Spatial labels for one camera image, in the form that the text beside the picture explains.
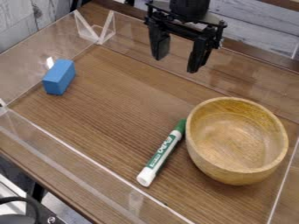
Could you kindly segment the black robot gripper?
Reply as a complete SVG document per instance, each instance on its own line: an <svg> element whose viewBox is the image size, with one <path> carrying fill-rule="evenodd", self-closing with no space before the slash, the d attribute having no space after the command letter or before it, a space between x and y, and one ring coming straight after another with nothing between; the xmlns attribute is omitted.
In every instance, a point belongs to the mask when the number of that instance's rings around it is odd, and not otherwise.
<svg viewBox="0 0 299 224"><path fill-rule="evenodd" d="M153 56L162 60L170 52L174 34L195 39L189 58L187 72L194 74L207 63L214 48L213 41L222 41L226 21L210 12L211 0L149 0L145 24L150 31Z"/></svg>

